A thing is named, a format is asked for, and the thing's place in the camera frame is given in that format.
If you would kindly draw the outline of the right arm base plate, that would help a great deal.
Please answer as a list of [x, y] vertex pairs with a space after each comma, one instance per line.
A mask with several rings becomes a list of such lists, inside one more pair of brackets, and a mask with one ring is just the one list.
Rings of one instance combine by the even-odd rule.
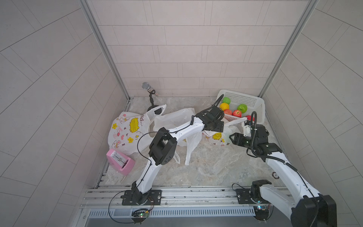
[[269, 202], [262, 198], [260, 187], [266, 184], [272, 184], [268, 180], [253, 181], [250, 188], [234, 189], [239, 204], [268, 204]]

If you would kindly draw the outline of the white translucent plastic bag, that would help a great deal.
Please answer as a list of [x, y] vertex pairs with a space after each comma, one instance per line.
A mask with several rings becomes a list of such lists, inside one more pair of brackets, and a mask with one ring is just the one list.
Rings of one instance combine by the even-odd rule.
[[[154, 120], [153, 131], [158, 131], [162, 127], [166, 128], [167, 130], [171, 130], [182, 124], [189, 123], [193, 115], [195, 115], [194, 108], [185, 108], [165, 115], [158, 115]], [[177, 143], [177, 146], [179, 147], [186, 147], [186, 166], [190, 164], [192, 153], [199, 145], [201, 140], [202, 132], [200, 131]]]

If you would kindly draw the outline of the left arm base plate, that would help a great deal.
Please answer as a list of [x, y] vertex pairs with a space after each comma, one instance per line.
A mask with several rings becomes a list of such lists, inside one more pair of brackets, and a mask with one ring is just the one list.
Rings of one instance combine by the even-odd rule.
[[144, 194], [138, 190], [126, 190], [122, 196], [123, 206], [142, 206], [142, 205], [160, 205], [162, 190], [150, 190]]

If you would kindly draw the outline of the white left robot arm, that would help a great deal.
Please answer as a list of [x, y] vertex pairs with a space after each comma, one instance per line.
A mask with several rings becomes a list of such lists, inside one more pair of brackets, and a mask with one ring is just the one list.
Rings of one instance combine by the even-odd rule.
[[212, 106], [192, 116], [188, 123], [170, 130], [164, 127], [159, 129], [149, 146], [148, 163], [140, 178], [132, 184], [132, 199], [137, 204], [147, 200], [154, 179], [160, 168], [173, 158], [179, 141], [202, 131], [223, 132], [223, 118], [222, 109]]

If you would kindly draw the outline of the yellow apple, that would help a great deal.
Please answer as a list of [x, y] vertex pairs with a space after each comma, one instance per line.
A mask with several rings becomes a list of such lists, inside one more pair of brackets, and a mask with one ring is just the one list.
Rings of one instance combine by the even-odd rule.
[[219, 106], [223, 111], [228, 110], [229, 109], [229, 104], [228, 103], [222, 103]]

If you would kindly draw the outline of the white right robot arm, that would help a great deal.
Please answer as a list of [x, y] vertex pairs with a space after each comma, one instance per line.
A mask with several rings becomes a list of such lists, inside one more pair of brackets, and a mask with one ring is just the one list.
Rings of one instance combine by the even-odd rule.
[[247, 135], [230, 135], [231, 142], [247, 148], [253, 158], [260, 158], [269, 165], [291, 194], [283, 194], [268, 180], [257, 180], [252, 182], [250, 188], [251, 200], [272, 204], [289, 218], [294, 227], [337, 226], [337, 205], [334, 199], [322, 195], [302, 177], [281, 148], [268, 141], [269, 133], [263, 125], [249, 125], [247, 128]]

